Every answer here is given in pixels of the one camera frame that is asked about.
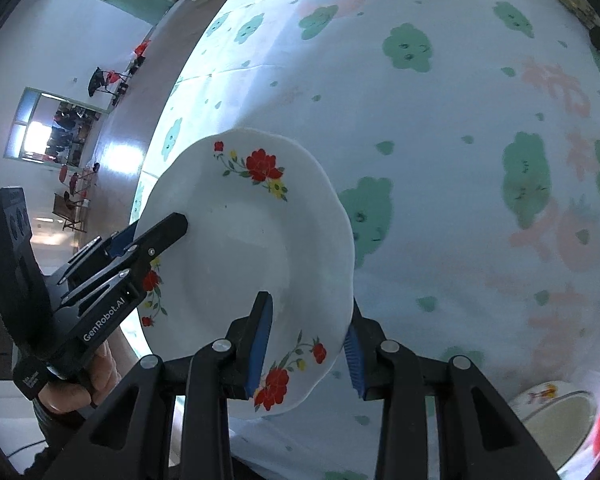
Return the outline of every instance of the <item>white bowl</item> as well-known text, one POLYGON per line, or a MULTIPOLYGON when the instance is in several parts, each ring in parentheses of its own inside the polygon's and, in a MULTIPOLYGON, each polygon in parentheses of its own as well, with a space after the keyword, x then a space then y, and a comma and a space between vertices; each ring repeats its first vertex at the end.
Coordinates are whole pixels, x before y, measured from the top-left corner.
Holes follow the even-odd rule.
POLYGON ((266 290, 274 312, 260 386, 229 412, 299 404, 336 360, 353 311, 353 236, 326 174, 296 142, 230 130, 187 148, 158 179, 138 235, 172 212, 189 229, 145 279, 138 313, 151 350, 194 354, 266 290))
POLYGON ((593 396, 563 381, 529 388, 510 406, 555 470, 577 452, 596 417, 593 396))

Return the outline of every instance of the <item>yellow flower pattern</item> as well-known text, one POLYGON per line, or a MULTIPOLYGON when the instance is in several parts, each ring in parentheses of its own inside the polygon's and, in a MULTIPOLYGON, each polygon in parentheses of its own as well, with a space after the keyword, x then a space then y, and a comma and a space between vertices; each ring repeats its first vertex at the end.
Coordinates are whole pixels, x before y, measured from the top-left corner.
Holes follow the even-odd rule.
POLYGON ((269 180, 269 192, 276 198, 282 198, 285 195, 285 185, 279 178, 269 180))

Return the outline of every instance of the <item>blue gripper pad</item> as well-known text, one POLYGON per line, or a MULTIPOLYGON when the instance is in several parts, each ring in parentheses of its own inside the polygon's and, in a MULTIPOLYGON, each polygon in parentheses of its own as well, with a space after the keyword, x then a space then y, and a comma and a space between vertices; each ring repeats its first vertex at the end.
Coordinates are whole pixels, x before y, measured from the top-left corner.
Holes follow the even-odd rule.
POLYGON ((247 373, 247 382, 244 389, 249 396, 253 397, 256 388, 260 384, 262 376, 262 365, 264 364, 264 354, 267 352, 267 343, 269 342, 269 333, 271 331, 271 322, 273 320, 273 298, 267 295, 267 300, 262 308, 260 322, 256 329, 256 335, 251 345, 249 354, 249 372, 247 373))
POLYGON ((344 354, 347 358, 351 385, 362 398, 365 393, 365 363, 362 356, 362 348, 358 340, 358 334, 353 324, 349 325, 347 336, 344 339, 344 354))

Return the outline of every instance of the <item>human hand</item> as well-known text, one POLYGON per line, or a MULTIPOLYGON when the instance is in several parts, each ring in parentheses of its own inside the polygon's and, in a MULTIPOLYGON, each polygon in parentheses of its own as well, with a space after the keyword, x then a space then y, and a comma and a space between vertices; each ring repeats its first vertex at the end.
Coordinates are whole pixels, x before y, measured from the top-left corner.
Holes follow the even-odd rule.
POLYGON ((91 401, 100 404, 120 382, 120 374, 108 342, 105 341, 95 351, 88 373, 95 390, 93 397, 80 384, 58 381, 47 383, 38 394, 38 399, 46 409, 58 415, 89 406, 91 401))

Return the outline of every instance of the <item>table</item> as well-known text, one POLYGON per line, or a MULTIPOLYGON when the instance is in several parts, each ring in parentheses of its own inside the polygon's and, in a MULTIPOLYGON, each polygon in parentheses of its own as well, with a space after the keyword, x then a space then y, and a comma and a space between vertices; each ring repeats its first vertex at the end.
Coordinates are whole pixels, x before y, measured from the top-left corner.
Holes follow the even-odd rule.
MULTIPOLYGON (((160 117, 132 220, 179 153, 234 126, 322 164, 356 298, 389 337, 464 352, 505 398, 565 379, 600 405, 600 53, 560 3, 228 0, 160 117)), ((372 478, 380 418, 341 356, 298 408, 232 420, 232 451, 266 478, 372 478)), ((591 468, 587 442, 561 474, 591 468)))

